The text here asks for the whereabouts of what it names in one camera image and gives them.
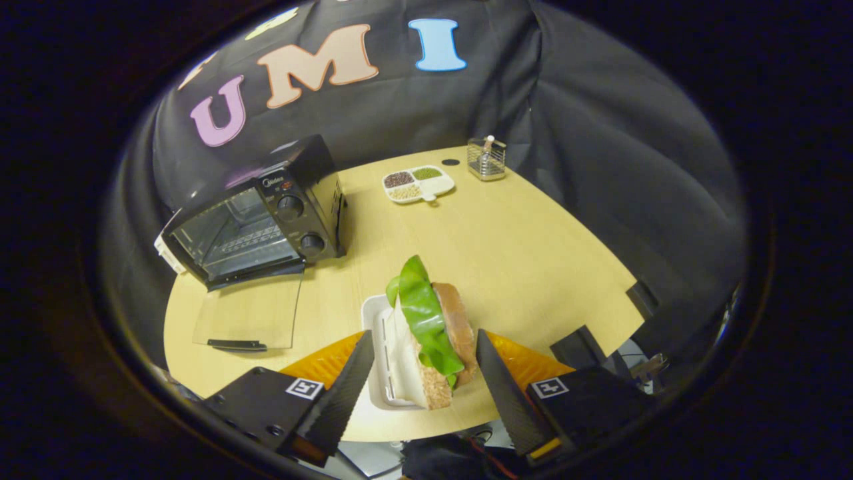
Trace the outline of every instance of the letter m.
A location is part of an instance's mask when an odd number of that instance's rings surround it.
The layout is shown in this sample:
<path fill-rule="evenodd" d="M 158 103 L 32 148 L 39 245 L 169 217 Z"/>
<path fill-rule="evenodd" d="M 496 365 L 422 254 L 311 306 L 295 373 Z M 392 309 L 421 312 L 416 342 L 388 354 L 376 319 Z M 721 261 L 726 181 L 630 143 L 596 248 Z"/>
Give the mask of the letter m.
<path fill-rule="evenodd" d="M 364 34 L 369 30 L 370 25 L 339 28 L 329 33 L 315 55 L 297 45 L 287 45 L 260 57 L 258 65 L 265 65 L 270 74 L 272 97 L 267 107 L 287 105 L 302 95 L 302 89 L 291 85 L 291 75 L 313 91 L 322 87 L 329 65 L 334 66 L 334 74 L 328 80 L 332 85 L 375 77 L 379 69 L 370 65 L 364 49 Z"/>

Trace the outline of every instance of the grain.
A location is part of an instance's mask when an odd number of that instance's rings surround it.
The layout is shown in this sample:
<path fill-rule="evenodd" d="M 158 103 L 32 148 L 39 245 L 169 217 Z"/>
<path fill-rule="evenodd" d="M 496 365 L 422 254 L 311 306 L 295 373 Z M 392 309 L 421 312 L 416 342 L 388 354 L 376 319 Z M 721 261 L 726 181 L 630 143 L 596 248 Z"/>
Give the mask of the grain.
<path fill-rule="evenodd" d="M 414 182 L 415 179 L 412 179 L 412 176 L 409 175 L 409 172 L 397 172 L 392 173 L 385 177 L 385 187 L 398 187 L 400 185 L 410 184 Z"/>
<path fill-rule="evenodd" d="M 415 178 L 419 180 L 434 179 L 441 177 L 441 172 L 435 168 L 419 168 L 415 170 Z"/>
<path fill-rule="evenodd" d="M 390 190 L 388 195 L 391 196 L 394 200 L 406 200 L 409 198 L 414 198 L 416 196 L 421 196 L 421 189 L 418 185 L 409 185 L 407 187 L 400 187 L 394 190 Z"/>

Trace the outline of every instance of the white plate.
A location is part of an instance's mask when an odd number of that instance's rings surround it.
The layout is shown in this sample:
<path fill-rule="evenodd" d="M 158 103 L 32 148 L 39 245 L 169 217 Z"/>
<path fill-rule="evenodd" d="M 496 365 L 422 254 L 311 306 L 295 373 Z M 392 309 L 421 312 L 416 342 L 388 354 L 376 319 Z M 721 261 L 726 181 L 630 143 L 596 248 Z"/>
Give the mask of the white plate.
<path fill-rule="evenodd" d="M 426 180 L 415 179 L 415 170 L 420 170 L 421 168 L 434 168 L 435 170 L 438 170 L 439 172 L 441 172 L 441 176 L 440 177 L 433 177 L 431 179 L 426 179 Z M 415 181 L 412 183 L 409 183 L 409 184 L 403 184 L 403 185 L 399 185 L 396 187 L 386 188 L 385 187 L 385 179 L 387 179 L 389 176 L 393 175 L 394 173 L 400 173 L 400 172 L 408 172 L 409 175 L 411 175 L 412 178 L 415 179 Z M 406 168 L 405 170 L 397 170 L 396 172 L 388 173 L 385 177 L 382 177 L 381 182 L 382 182 L 382 188 L 385 189 L 385 194 L 388 196 L 388 199 L 390 199 L 392 202 L 396 202 L 396 203 L 412 203 L 412 202 L 417 202 L 419 200 L 424 200 L 426 202 L 432 202 L 436 199 L 437 196 L 443 195 L 443 194 L 453 190 L 453 187 L 456 185 L 456 183 L 454 183 L 453 179 L 450 177 L 450 175 L 447 174 L 447 172 L 445 172 L 441 168 L 436 167 L 434 165 L 421 165 L 420 167 Z M 413 196 L 411 198 L 403 198 L 403 199 L 399 199 L 399 200 L 391 197 L 392 191 L 397 190 L 397 189 L 408 188 L 412 185 L 417 185 L 418 188 L 421 189 L 421 196 Z"/>
<path fill-rule="evenodd" d="M 393 312 L 384 295 L 371 296 L 362 304 L 362 327 L 370 329 L 374 341 L 374 364 L 368 375 L 370 403 L 382 410 L 423 410 L 411 401 L 397 400 L 392 396 L 391 378 L 385 341 L 385 322 Z"/>

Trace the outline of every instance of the red wire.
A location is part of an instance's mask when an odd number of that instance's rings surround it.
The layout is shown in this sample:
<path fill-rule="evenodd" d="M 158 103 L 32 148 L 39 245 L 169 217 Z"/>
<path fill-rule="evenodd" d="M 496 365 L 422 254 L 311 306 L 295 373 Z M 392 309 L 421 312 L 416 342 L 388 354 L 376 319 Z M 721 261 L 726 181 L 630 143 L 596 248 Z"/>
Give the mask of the red wire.
<path fill-rule="evenodd" d="M 479 446 L 479 445 L 474 441 L 474 439 L 473 439 L 473 438 L 469 437 L 469 438 L 468 438 L 468 441 L 471 443 L 471 445 L 472 445 L 472 446 L 473 446 L 473 447 L 474 447 L 478 452 L 480 452 L 480 453 L 482 453 L 483 455 L 485 455 L 485 458 L 489 459 L 489 460 L 491 461 L 491 463 L 495 464 L 495 466 L 496 466 L 498 469 L 500 469 L 500 470 L 501 470 L 501 472 L 503 472 L 503 474 L 504 474 L 504 475 L 506 475 L 507 477 L 511 478 L 512 480 L 518 480 L 518 478 L 519 478 L 519 476 L 518 476 L 518 475 L 515 475 L 514 473 L 512 473 L 512 472 L 511 472 L 511 471 L 510 471 L 506 466 L 504 466 L 504 465 L 503 465 L 503 463 L 501 463 L 501 461 L 500 461 L 500 460 L 498 460 L 498 459 L 496 459 L 495 457 L 493 457 L 493 456 L 489 455 L 485 450 L 483 450 L 483 449 L 482 449 L 482 448 L 481 448 L 481 447 L 480 447 L 480 446 Z"/>

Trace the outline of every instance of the utensil holder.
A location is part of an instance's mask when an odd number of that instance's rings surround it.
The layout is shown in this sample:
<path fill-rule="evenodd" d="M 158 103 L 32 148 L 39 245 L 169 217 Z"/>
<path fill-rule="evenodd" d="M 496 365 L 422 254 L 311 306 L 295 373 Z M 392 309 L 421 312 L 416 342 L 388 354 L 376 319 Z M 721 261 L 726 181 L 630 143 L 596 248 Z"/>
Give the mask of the utensil holder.
<path fill-rule="evenodd" d="M 484 182 L 506 177 L 507 145 L 495 140 L 491 144 L 491 150 L 486 152 L 484 150 L 485 144 L 484 138 L 470 138 L 468 140 L 468 171 Z"/>

